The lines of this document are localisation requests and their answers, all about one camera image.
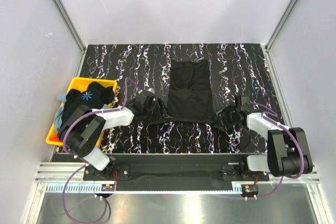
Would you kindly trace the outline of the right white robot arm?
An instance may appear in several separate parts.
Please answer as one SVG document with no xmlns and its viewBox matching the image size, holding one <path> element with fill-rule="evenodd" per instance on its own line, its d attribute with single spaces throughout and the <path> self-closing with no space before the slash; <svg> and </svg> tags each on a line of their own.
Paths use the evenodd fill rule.
<svg viewBox="0 0 336 224">
<path fill-rule="evenodd" d="M 313 162 L 305 131 L 275 121 L 272 117 L 276 116 L 271 108 L 253 102 L 245 95 L 237 96 L 234 104 L 211 116 L 214 127 L 221 131 L 239 125 L 267 142 L 266 153 L 248 155 L 238 167 L 242 179 L 250 180 L 257 172 L 291 179 L 312 173 Z"/>
</svg>

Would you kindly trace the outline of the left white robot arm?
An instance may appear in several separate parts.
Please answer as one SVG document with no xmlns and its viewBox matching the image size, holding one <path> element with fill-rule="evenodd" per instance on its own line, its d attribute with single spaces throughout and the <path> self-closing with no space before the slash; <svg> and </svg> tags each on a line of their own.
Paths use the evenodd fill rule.
<svg viewBox="0 0 336 224">
<path fill-rule="evenodd" d="M 64 150 L 69 150 L 85 161 L 86 171 L 107 180 L 115 174 L 115 159 L 108 157 L 97 146 L 103 131 L 132 123 L 158 124 L 171 118 L 163 100 L 149 89 L 137 93 L 133 99 L 113 109 L 98 110 L 80 105 L 63 123 L 58 137 Z"/>
</svg>

